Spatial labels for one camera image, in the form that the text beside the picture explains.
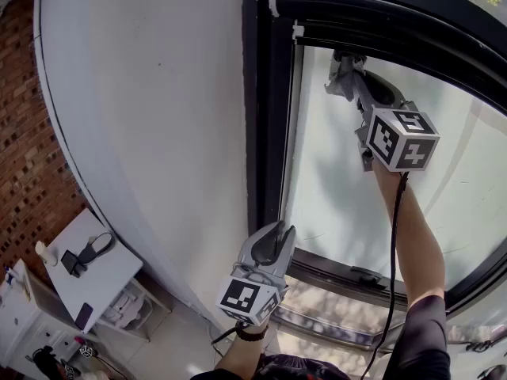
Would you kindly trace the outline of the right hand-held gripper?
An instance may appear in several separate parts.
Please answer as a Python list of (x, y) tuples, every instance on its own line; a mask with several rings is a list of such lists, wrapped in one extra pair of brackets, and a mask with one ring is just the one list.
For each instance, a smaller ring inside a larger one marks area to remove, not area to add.
[[(371, 71), (353, 73), (363, 123), (356, 130), (365, 172), (377, 158), (390, 172), (423, 171), (440, 140), (436, 127), (401, 91)], [(378, 108), (374, 101), (390, 108)]]

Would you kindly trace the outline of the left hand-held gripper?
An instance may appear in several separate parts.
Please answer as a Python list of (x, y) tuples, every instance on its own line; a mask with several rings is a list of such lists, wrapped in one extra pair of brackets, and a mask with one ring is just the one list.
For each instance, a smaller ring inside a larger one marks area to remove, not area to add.
[(296, 229), (285, 221), (260, 228), (242, 244), (238, 261), (226, 277), (216, 306), (248, 325), (264, 323), (288, 291), (285, 273), (292, 261)]

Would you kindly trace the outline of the grey cloth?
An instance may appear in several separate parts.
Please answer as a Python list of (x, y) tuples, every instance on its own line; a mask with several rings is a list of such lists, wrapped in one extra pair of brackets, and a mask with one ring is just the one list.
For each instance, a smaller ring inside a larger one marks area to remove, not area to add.
[(348, 102), (354, 99), (354, 74), (365, 74), (367, 57), (347, 51), (334, 50), (330, 62), (329, 81), (325, 85), (328, 94), (344, 97)]

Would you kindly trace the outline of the frosted window glass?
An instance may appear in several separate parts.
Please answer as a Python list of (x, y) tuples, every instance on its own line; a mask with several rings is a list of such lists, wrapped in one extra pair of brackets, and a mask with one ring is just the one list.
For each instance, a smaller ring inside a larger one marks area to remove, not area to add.
[[(331, 59), (330, 49), (304, 50), (287, 217), (302, 249), (387, 276), (390, 223), (375, 177), (361, 165), (360, 113), (325, 90)], [(370, 58), (366, 67), (440, 133), (427, 169), (409, 182), (444, 254), (446, 285), (454, 287), (507, 238), (507, 116), (404, 66)]]

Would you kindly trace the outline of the person's right forearm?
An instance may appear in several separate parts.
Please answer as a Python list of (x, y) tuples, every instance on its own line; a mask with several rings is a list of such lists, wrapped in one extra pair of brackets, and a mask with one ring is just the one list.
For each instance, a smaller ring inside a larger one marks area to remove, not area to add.
[(445, 267), (440, 246), (430, 230), (413, 189), (407, 185), (402, 194), (398, 217), (394, 218), (399, 173), (389, 172), (382, 162), (374, 160), (372, 169), (389, 213), (397, 227), (398, 265), (406, 287), (408, 305), (428, 296), (444, 297)]

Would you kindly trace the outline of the dark brown wristband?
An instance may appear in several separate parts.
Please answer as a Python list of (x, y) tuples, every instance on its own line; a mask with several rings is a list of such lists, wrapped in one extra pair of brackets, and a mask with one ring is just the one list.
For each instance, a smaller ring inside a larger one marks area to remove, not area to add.
[(240, 340), (245, 342), (258, 342), (265, 338), (268, 328), (267, 322), (262, 325), (247, 325), (239, 321), (235, 326), (235, 333)]

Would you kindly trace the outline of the black-framed glass window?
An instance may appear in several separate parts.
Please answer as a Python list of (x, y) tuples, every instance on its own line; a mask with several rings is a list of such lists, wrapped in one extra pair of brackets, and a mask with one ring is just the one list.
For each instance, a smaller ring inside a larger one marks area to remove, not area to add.
[[(279, 219), (294, 226), (287, 207), (307, 47), (330, 49), (332, 55), (347, 51), (427, 74), (507, 116), (507, 14), (489, 13), (471, 0), (278, 0), (275, 18), (268, 0), (242, 3), (252, 231)], [(305, 28), (298, 44), (292, 39), (295, 20)], [(386, 212), (390, 271), (379, 273), (377, 286), (358, 283), (350, 265), (302, 249), (299, 238), (288, 274), (331, 293), (404, 309), (397, 227)], [(507, 238), (454, 287), (445, 280), (448, 314), (463, 312), (499, 287), (507, 287)]]

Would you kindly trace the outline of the white storage shelf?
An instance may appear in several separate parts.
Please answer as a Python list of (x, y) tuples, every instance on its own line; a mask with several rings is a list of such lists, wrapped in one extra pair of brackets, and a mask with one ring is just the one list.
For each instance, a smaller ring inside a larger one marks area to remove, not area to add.
[(138, 272), (109, 303), (95, 325), (149, 343), (151, 339), (147, 322), (156, 307), (170, 314), (173, 310), (173, 296), (150, 276)]

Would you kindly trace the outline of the white side table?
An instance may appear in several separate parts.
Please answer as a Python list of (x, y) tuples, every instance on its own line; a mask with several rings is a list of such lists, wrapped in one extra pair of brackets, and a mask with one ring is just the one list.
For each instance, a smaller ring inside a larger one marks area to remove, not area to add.
[[(55, 237), (48, 251), (57, 260), (66, 251), (78, 255), (91, 237), (97, 238), (96, 246), (105, 245), (110, 239), (106, 227), (89, 209), (85, 209)], [(83, 304), (92, 308), (82, 329), (83, 333), (88, 333), (142, 266), (143, 262), (134, 253), (121, 241), (116, 241), (112, 250), (88, 265), (78, 278), (69, 274), (62, 262), (55, 266), (47, 264), (45, 268), (73, 321), (77, 320)]]

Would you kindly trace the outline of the person's black printed shirt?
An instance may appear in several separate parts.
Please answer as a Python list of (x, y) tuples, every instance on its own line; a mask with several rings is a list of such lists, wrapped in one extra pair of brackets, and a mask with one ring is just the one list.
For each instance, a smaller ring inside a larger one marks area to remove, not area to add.
[[(408, 311), (382, 380), (450, 380), (444, 300), (435, 295)], [(331, 363), (292, 355), (263, 356), (253, 380), (351, 380)]]

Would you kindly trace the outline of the purple phone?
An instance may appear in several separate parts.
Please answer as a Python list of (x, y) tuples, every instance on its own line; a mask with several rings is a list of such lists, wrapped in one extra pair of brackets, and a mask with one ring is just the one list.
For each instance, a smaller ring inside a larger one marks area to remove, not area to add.
[(74, 320), (74, 323), (82, 332), (85, 332), (85, 327), (90, 319), (92, 312), (93, 312), (92, 306), (84, 302), (82, 304), (81, 309), (78, 312), (77, 317)]

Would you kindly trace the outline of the white board panel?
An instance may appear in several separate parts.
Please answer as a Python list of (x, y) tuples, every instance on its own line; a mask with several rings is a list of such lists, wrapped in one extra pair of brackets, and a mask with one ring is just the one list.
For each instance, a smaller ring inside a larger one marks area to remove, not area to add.
[(496, 340), (507, 337), (507, 287), (499, 287), (473, 306), (448, 320), (448, 353), (452, 380), (484, 380), (495, 367), (507, 375), (507, 343), (488, 351), (465, 351), (461, 341)]

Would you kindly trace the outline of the white bottle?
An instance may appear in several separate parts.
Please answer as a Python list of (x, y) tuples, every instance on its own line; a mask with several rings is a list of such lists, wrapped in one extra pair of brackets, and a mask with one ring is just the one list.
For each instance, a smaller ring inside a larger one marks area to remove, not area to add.
[(55, 267), (58, 264), (56, 256), (42, 241), (36, 243), (35, 250), (36, 254), (46, 265)]

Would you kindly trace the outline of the black metal hook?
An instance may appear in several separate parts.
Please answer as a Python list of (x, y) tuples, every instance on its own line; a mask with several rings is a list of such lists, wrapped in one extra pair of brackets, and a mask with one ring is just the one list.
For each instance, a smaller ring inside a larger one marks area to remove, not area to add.
[(454, 342), (452, 345), (464, 346), (466, 352), (483, 353), (498, 344), (505, 343), (507, 343), (507, 337), (498, 338), (496, 340)]

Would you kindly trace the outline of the white drawer cabinet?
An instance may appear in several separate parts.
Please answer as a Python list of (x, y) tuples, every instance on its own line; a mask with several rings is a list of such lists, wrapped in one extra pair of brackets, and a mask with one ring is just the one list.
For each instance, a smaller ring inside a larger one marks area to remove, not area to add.
[(34, 380), (47, 380), (31, 361), (35, 350), (52, 347), (57, 359), (70, 360), (78, 351), (77, 336), (98, 343), (94, 334), (83, 334), (60, 297), (19, 260), (13, 270), (25, 285), (0, 284), (0, 366)]

